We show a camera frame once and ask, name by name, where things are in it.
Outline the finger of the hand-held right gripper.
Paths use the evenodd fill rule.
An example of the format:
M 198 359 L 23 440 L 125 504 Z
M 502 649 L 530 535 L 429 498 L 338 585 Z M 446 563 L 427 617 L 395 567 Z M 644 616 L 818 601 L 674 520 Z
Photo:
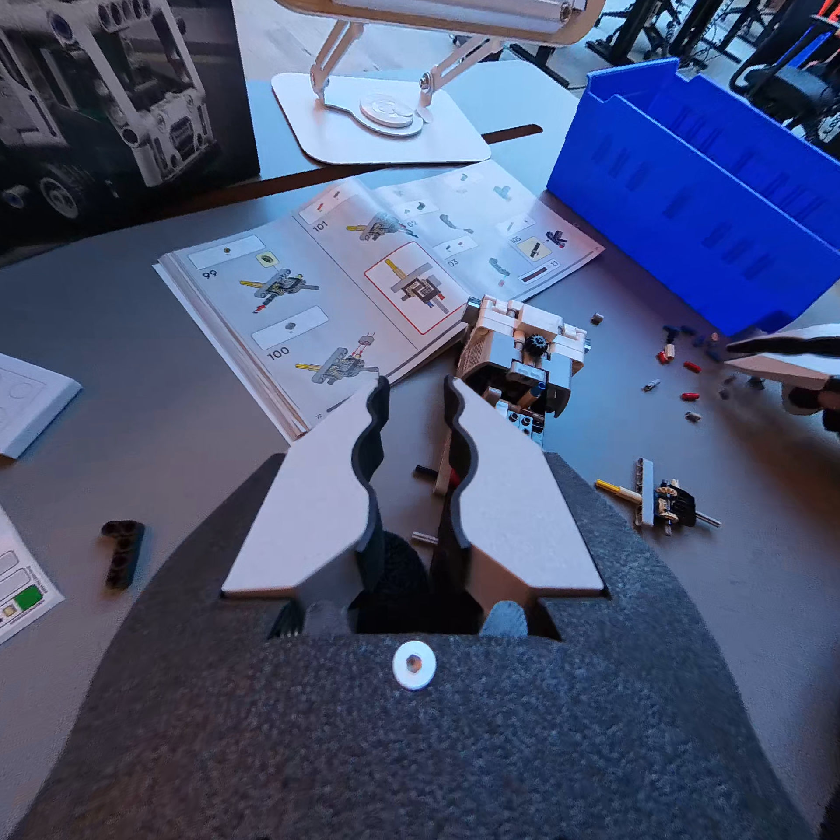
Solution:
M 820 392 L 830 380 L 839 377 L 839 359 L 821 356 L 746 356 L 728 360 L 725 365 L 749 376 L 809 392 Z
M 815 355 L 839 358 L 839 324 L 827 323 L 812 327 L 758 335 L 728 344 L 735 354 Z

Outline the black desk frame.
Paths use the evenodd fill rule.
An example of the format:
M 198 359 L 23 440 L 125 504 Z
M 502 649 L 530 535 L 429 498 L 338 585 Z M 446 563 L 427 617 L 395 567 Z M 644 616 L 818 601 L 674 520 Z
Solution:
M 704 70 L 697 51 L 723 1 L 636 1 L 620 12 L 602 12 L 621 24 L 609 35 L 586 42 L 588 50 L 612 67 L 674 57 L 682 68 Z

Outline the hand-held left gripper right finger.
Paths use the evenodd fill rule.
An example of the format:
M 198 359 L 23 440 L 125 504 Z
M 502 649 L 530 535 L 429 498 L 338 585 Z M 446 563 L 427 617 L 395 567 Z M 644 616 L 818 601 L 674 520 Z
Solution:
M 540 446 L 462 380 L 444 380 L 444 585 L 484 613 L 606 585 Z

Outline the grey black lego gear assembly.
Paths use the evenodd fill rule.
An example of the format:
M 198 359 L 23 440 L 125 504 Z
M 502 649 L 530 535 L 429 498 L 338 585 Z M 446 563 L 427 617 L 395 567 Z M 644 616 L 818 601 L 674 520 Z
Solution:
M 634 508 L 633 525 L 672 536 L 675 532 L 693 529 L 698 523 L 720 529 L 722 522 L 697 508 L 697 502 L 677 479 L 655 479 L 654 463 L 639 458 L 634 468 L 634 488 L 597 479 L 594 488 Z

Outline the white black lego truck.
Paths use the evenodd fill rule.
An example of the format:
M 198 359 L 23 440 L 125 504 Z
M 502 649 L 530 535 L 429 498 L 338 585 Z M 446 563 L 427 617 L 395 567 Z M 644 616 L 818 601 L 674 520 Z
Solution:
M 571 380 L 591 348 L 584 329 L 520 301 L 470 298 L 456 377 L 543 447 L 549 416 L 562 414 Z

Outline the black angled lego beam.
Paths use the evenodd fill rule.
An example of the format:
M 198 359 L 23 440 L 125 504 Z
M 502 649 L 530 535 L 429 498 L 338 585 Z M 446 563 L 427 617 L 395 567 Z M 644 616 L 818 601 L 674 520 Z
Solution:
M 145 536 L 145 525 L 136 520 L 111 520 L 101 526 L 101 536 L 112 541 L 106 588 L 125 591 L 133 583 Z

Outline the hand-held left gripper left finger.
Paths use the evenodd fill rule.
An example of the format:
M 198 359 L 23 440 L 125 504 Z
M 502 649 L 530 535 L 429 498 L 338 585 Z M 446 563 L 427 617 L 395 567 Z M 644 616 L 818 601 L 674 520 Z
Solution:
M 373 591 L 385 548 L 371 478 L 389 409 L 389 381 L 369 377 L 289 447 L 222 583 L 224 598 L 346 610 Z

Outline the black lego set box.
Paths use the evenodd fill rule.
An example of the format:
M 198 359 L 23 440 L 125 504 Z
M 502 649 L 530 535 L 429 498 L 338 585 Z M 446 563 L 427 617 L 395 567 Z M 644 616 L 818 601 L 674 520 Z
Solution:
M 1 2 L 2 265 L 258 174 L 232 2 Z

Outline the small white box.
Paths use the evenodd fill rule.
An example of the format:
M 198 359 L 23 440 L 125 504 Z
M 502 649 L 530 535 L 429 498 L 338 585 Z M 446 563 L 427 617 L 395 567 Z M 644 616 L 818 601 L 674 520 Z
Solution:
M 81 392 L 75 380 L 1 354 L 1 455 L 17 459 Z

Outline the sticker sheet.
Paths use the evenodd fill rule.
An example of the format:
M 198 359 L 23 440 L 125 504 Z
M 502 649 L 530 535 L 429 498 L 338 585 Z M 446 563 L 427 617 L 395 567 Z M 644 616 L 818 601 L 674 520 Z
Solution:
M 1 510 L 1 644 L 64 600 Z

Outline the black office chair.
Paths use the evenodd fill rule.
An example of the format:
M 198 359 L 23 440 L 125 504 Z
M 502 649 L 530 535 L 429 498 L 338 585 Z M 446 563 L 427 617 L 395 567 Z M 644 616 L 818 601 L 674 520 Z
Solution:
M 811 23 L 769 65 L 742 66 L 730 90 L 803 140 L 838 155 L 838 10 L 811 16 Z

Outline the open instruction booklet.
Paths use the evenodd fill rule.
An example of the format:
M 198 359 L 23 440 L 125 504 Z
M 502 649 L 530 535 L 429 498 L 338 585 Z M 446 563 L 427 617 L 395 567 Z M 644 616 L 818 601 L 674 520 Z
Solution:
M 358 178 L 155 270 L 294 443 L 369 377 L 465 339 L 470 298 L 529 304 L 604 247 L 494 161 L 370 189 Z

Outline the scattered small lego pieces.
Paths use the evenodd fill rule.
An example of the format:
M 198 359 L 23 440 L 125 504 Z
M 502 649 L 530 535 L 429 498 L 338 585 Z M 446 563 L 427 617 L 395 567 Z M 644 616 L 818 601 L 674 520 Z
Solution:
M 593 327 L 600 326 L 604 321 L 604 316 L 596 311 L 591 315 L 590 324 Z M 681 337 L 686 337 L 687 339 L 691 339 L 691 346 L 694 349 L 701 350 L 706 357 L 706 359 L 712 363 L 710 367 L 708 364 L 700 365 L 692 359 L 683 359 L 680 363 L 680 369 L 687 371 L 690 373 L 692 377 L 695 377 L 696 383 L 694 380 L 691 380 L 690 383 L 692 385 L 699 386 L 701 378 L 704 375 L 711 374 L 711 373 L 722 373 L 722 368 L 719 370 L 715 365 L 722 364 L 722 357 L 717 352 L 717 344 L 719 342 L 719 333 L 712 331 L 708 335 L 699 334 L 693 328 L 682 325 L 678 328 L 674 328 L 672 326 L 665 325 L 663 327 L 664 338 L 663 338 L 663 346 L 656 353 L 656 361 L 657 364 L 663 367 L 664 369 L 668 368 L 670 365 L 675 365 L 677 361 L 677 349 L 678 349 L 678 341 Z M 736 384 L 738 381 L 738 374 L 728 374 L 724 376 L 719 383 L 717 384 L 717 396 L 722 401 L 727 401 L 732 397 L 732 386 Z M 749 389 L 754 391 L 764 391 L 765 390 L 765 382 L 766 380 L 760 376 L 751 375 L 747 380 L 744 381 L 745 384 Z M 639 387 L 639 392 L 644 394 L 654 393 L 657 388 L 662 385 L 662 378 L 655 377 L 652 378 L 650 381 L 647 381 L 643 385 Z M 678 394 L 678 398 L 681 403 L 685 404 L 695 404 L 699 401 L 701 397 L 700 392 L 695 388 L 695 390 L 691 391 L 688 390 L 686 392 L 680 392 Z M 701 422 L 702 415 L 695 409 L 689 409 L 685 412 L 685 419 L 689 424 L 697 425 Z

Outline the blue plastic bin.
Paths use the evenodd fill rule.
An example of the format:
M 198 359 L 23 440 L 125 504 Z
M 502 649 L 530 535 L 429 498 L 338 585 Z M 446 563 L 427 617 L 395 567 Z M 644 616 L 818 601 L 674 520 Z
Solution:
M 838 282 L 838 162 L 677 59 L 590 73 L 547 188 L 728 336 Z

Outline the white metal laptop stand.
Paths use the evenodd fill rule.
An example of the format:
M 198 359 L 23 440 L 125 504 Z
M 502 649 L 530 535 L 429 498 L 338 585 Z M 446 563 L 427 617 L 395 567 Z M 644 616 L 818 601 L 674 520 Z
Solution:
M 330 18 L 309 73 L 279 73 L 271 87 L 302 151 L 327 165 L 476 163 L 483 139 L 444 87 L 504 46 L 562 47 L 594 27 L 603 1 L 279 1 Z M 440 30 L 467 41 L 419 82 L 336 76 L 366 24 Z

